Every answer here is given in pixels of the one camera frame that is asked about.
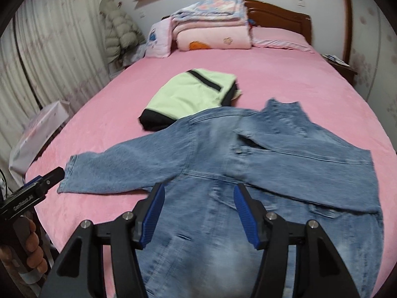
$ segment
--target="folded sleeve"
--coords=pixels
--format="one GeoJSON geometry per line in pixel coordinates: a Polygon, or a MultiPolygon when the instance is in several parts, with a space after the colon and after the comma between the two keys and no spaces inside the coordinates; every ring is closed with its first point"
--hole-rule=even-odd
{"type": "Polygon", "coordinates": [[[102,153],[85,152],[70,158],[58,193],[112,194],[152,187],[174,179],[191,153],[189,121],[112,146],[102,153]]]}

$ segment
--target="blue denim jacket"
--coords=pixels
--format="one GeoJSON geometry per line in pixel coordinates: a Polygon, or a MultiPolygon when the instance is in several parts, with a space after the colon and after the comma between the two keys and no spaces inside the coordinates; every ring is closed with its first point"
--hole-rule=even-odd
{"type": "MultiPolygon", "coordinates": [[[[103,153],[72,156],[58,192],[120,193],[164,181],[154,237],[138,252],[150,297],[250,296],[262,252],[248,243],[234,205],[239,182],[288,221],[316,219],[361,297],[370,297],[383,248],[371,154],[312,123],[299,103],[205,110],[103,153]]],[[[290,248],[285,297],[294,281],[290,248]]]]}

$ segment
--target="brown wooden headboard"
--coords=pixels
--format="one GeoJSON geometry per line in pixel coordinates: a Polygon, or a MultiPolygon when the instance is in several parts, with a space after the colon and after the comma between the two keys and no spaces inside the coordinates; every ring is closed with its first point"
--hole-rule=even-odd
{"type": "Polygon", "coordinates": [[[244,2],[248,9],[248,18],[255,21],[256,26],[294,31],[303,35],[307,42],[312,44],[312,21],[307,14],[256,0],[244,0],[244,2]]]}

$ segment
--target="curtain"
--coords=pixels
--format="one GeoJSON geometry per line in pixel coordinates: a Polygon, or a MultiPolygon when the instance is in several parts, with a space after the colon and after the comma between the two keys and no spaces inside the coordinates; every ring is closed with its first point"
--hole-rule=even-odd
{"type": "MultiPolygon", "coordinates": [[[[25,0],[15,14],[22,61],[45,106],[70,102],[71,115],[109,83],[101,0],[25,0]]],[[[12,23],[0,39],[0,168],[38,106],[19,64],[12,23]]]]}

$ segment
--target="puffer jacket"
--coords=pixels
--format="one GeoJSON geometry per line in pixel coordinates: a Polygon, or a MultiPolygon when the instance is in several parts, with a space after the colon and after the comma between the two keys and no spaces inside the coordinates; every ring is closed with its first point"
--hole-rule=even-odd
{"type": "Polygon", "coordinates": [[[105,17],[105,54],[108,63],[118,59],[122,51],[145,42],[140,28],[114,0],[102,0],[100,13],[105,17]]]}

